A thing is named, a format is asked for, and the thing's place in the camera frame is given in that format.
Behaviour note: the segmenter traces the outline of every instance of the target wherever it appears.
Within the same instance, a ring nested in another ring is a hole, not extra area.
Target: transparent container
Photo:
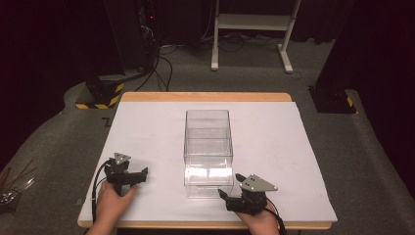
[[[187,197],[219,198],[219,188],[230,194],[232,160],[229,111],[187,111],[184,143]]]

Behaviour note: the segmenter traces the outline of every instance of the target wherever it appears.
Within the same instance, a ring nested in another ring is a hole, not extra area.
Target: black cable
[[[159,64],[159,56],[157,56],[157,61],[156,61],[155,66],[153,67],[152,72],[150,72],[150,74],[147,76],[146,80],[137,89],[135,89],[134,91],[138,91],[141,87],[143,87],[147,83],[147,81],[149,81],[150,77],[156,71],[156,67],[157,67],[158,64]]]
[[[98,177],[100,176],[101,170],[104,168],[104,166],[106,164],[109,164],[110,161],[105,161],[100,168],[97,171],[97,174],[95,175],[95,179],[94,179],[94,185],[92,185],[92,198],[91,198],[91,205],[92,205],[92,221],[95,222],[95,220],[97,219],[97,181],[98,181]]]
[[[130,81],[130,80],[135,80],[135,79],[141,78],[141,77],[145,76],[146,74],[149,74],[149,72],[150,72],[149,69],[144,69],[144,71],[142,71],[142,72],[140,72],[138,74],[135,74],[135,75],[132,75],[132,76],[129,76],[129,77],[125,77],[123,79],[118,79],[118,80],[103,80],[103,82],[105,82],[108,85],[111,85],[111,84],[120,84],[120,83],[124,83],[124,82]]]
[[[167,90],[167,85],[165,84],[164,80],[161,78],[161,76],[159,75],[159,73],[157,71],[156,71],[156,75],[157,75],[157,82],[159,84],[159,90],[162,91],[160,81],[161,81],[162,85],[164,86],[164,88]]]
[[[281,39],[275,40],[275,41],[271,41],[273,38],[272,37],[268,37],[267,39],[265,39],[264,42],[250,42],[245,40],[245,44],[248,46],[269,46],[269,45],[273,45],[273,44],[278,44],[281,42]]]
[[[168,47],[172,47],[172,46],[175,46],[174,47],[174,49],[172,50],[172,51],[170,51],[170,52],[166,52],[166,53],[160,53],[160,55],[168,55],[168,54],[172,54],[173,52],[175,52],[175,51],[177,51],[177,49],[179,48],[179,45],[177,44],[177,43],[175,43],[174,45],[169,45],[169,46],[162,46],[161,47],[161,49],[164,49],[164,48],[168,48]]]
[[[98,185],[100,185],[104,180],[106,180],[107,179],[107,177],[104,177],[103,179],[101,179],[100,180],[100,182],[98,182],[98,184],[97,185],[95,185],[95,188],[98,188]]]
[[[283,219],[280,217],[280,215],[278,215],[277,213],[275,213],[274,211],[268,209],[268,208],[263,208],[266,212],[270,212],[272,215],[274,215],[274,217],[277,219],[278,221],[278,225],[280,226],[280,235],[287,235],[287,230],[285,228],[284,225],[284,221]]]
[[[226,42],[231,43],[231,44],[241,43],[241,45],[234,50],[228,50],[228,49],[224,49],[223,47],[217,46],[220,50],[225,51],[225,52],[237,52],[245,46],[245,40],[241,36],[236,37],[236,38],[225,38],[225,40]]]
[[[171,81],[171,76],[173,74],[173,66],[171,65],[171,62],[164,58],[164,57],[159,57],[162,60],[165,60],[166,62],[168,62],[168,65],[170,66],[170,76],[168,77],[168,81],[167,81],[167,86],[165,87],[165,91],[168,91],[169,85],[170,85],[170,81]]]
[[[278,213],[278,209],[277,209],[277,207],[275,207],[275,204],[271,200],[269,200],[269,198],[266,198],[266,201],[268,201],[272,205],[272,207],[274,208],[275,212],[279,215],[280,213]]]
[[[210,14],[208,16],[208,22],[207,22],[207,30],[205,31],[204,35],[201,37],[201,39],[203,39],[207,34],[208,34],[208,29],[210,27],[210,22],[211,22],[211,16],[213,15],[213,0],[210,0]]]

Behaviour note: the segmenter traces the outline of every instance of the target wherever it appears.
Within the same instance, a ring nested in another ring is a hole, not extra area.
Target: shelf leg
[[[290,59],[287,55],[287,46],[290,41],[291,33],[293,32],[294,23],[296,22],[297,12],[299,11],[301,0],[296,0],[294,9],[291,13],[290,21],[288,22],[287,31],[284,36],[283,44],[278,44],[278,52],[281,55],[281,59],[284,64],[286,73],[293,73],[293,67],[291,66]]]
[[[217,71],[219,69],[219,49],[217,46],[217,38],[219,37],[219,0],[216,0],[214,13],[214,33],[213,46],[211,51],[211,70]]]

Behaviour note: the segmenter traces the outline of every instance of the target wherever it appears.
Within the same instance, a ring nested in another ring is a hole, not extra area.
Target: white table top
[[[149,174],[118,227],[245,228],[223,200],[186,197],[187,110],[229,110],[233,173],[254,173],[278,187],[267,196],[288,229],[325,229],[337,221],[296,103],[134,101],[127,96],[118,105],[97,168],[114,153],[122,153],[132,158],[130,172],[148,167]],[[237,195],[235,182],[232,194]],[[91,191],[92,182],[79,214],[80,226],[92,225]]]

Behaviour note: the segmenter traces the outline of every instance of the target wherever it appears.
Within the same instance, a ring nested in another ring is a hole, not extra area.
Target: gray carpet
[[[173,65],[170,91],[292,95],[339,219],[328,230],[301,234],[415,234],[415,203],[379,144],[358,94],[347,91],[358,114],[324,115],[315,111],[307,86],[315,84],[332,45],[291,42],[288,52],[293,74],[284,72],[275,44],[219,51],[218,71],[210,70],[210,50],[181,46],[173,53],[169,52],[174,47],[163,48],[161,53]],[[224,42],[220,46],[227,50],[236,47]],[[160,60],[157,71],[167,80],[166,62]],[[145,77],[128,81],[123,92],[135,90],[144,80]],[[30,167],[37,169],[17,182],[35,176],[35,183],[23,192],[17,210],[0,214],[0,234],[83,233],[77,217],[110,130],[103,118],[110,118],[111,123],[116,111],[116,107],[78,110],[74,102],[83,87],[81,83],[67,92],[63,97],[66,107],[41,125],[10,161],[10,178],[31,159]],[[158,91],[156,76],[140,90]],[[154,233],[142,230],[137,234]]]

